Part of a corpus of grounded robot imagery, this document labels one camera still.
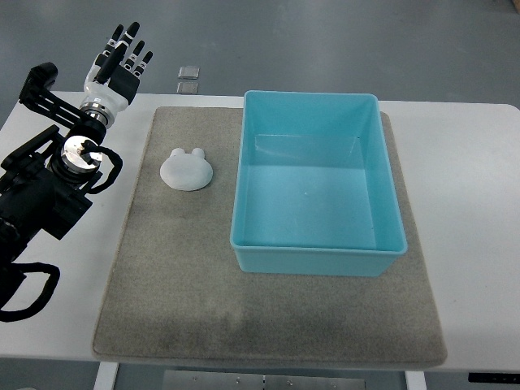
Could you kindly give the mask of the black white robot left hand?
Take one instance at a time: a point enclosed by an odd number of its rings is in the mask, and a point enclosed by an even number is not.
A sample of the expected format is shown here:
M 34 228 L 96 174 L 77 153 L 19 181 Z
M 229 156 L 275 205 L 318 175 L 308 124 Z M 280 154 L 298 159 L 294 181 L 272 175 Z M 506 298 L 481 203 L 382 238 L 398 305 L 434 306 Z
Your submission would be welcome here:
M 137 94 L 151 51 L 142 53 L 143 41 L 135 41 L 140 24 L 119 25 L 94 59 L 84 81 L 85 100 L 80 109 L 97 112 L 110 121 L 128 108 Z

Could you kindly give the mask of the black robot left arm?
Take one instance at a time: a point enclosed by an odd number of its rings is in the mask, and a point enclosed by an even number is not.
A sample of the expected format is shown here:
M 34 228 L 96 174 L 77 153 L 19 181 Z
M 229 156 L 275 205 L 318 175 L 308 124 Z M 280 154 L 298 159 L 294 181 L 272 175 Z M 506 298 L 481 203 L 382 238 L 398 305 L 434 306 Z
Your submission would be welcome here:
M 102 146 L 112 119 L 53 95 L 57 75 L 53 63 L 33 67 L 19 95 L 21 104 L 54 123 L 1 164 L 2 262 L 14 262 L 39 231 L 62 239 L 92 205 L 87 196 L 108 189 L 123 167 Z

